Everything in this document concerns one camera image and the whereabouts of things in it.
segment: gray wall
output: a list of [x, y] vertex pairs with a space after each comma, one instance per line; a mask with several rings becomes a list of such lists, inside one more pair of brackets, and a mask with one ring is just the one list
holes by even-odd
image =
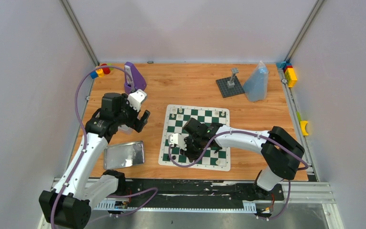
[[102, 62], [276, 62], [315, 0], [69, 2]]
[[76, 86], [92, 67], [58, 0], [0, 0], [0, 229], [36, 228], [39, 195], [71, 154]]
[[366, 1], [326, 1], [292, 63], [320, 177], [345, 227], [366, 228]]

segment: wooden table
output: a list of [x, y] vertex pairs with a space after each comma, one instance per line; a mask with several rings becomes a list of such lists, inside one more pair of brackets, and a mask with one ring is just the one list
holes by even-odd
[[[161, 166], [158, 164], [159, 150], [166, 107], [169, 104], [227, 108], [230, 110], [230, 126], [247, 130], [270, 130], [274, 125], [284, 128], [295, 138], [280, 77], [274, 64], [267, 65], [269, 83], [267, 98], [251, 103], [244, 94], [222, 98], [215, 80], [231, 76], [231, 68], [237, 67], [239, 81], [248, 79], [256, 64], [136, 64], [147, 81], [145, 92], [148, 99], [142, 110], [151, 112], [148, 124], [141, 133], [131, 135], [117, 133], [110, 145], [144, 141], [145, 163], [143, 165], [118, 169], [127, 178], [182, 178], [182, 179], [224, 179], [254, 180], [267, 164], [263, 157], [249, 151], [231, 149], [231, 170], [229, 172], [195, 168]], [[102, 97], [108, 92], [124, 93], [124, 73], [112, 70], [109, 75], [94, 82], [83, 123], [101, 106]], [[77, 143], [81, 142], [79, 131]], [[99, 157], [91, 177], [103, 173], [103, 154]], [[306, 171], [299, 171], [295, 180], [307, 180]]]

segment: blue plastic bag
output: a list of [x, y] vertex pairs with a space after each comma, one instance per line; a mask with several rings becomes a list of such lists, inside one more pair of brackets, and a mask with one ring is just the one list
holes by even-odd
[[263, 100], [267, 97], [268, 78], [269, 71], [266, 65], [260, 61], [243, 86], [245, 95], [250, 102]]

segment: gray lego baseplate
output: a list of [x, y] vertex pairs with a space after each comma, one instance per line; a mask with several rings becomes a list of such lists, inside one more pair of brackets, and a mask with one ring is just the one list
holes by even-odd
[[245, 91], [242, 88], [241, 83], [238, 80], [238, 77], [233, 78], [233, 82], [235, 83], [235, 86], [233, 88], [228, 88], [228, 85], [226, 82], [228, 82], [231, 78], [226, 77], [223, 79], [216, 80], [218, 88], [220, 89], [221, 95], [223, 98], [231, 97], [238, 94], [244, 94]]

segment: metal rod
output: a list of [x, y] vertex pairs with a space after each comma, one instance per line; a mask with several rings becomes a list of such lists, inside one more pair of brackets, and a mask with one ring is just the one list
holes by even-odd
[[99, 61], [96, 57], [96, 55], [93, 52], [93, 49], [91, 47], [91, 45], [88, 42], [88, 39], [85, 36], [85, 33], [83, 33], [82, 27], [79, 24], [78, 20], [76, 19], [75, 13], [72, 10], [72, 7], [70, 5], [70, 3], [68, 2], [68, 0], [60, 0], [60, 3], [62, 4], [64, 11], [66, 12], [66, 14], [68, 15], [68, 18], [71, 21], [72, 26], [74, 27], [76, 33], [78, 34], [83, 46], [86, 49], [86, 52], [88, 53], [90, 59], [92, 60], [93, 64], [95, 66], [99, 66]]
[[313, 20], [315, 19], [317, 13], [322, 7], [322, 4], [325, 2], [325, 0], [317, 0], [315, 2], [314, 7], [312, 8], [311, 12], [309, 13], [308, 17], [306, 18], [306, 21], [304, 25], [302, 26], [300, 32], [297, 35], [297, 38], [295, 39], [293, 45], [290, 48], [290, 51], [288, 52], [287, 56], [285, 57], [285, 61], [290, 62], [291, 58], [293, 57], [294, 52], [298, 48], [298, 45], [301, 43], [302, 39], [305, 36], [305, 33], [308, 31], [309, 27], [311, 26]]

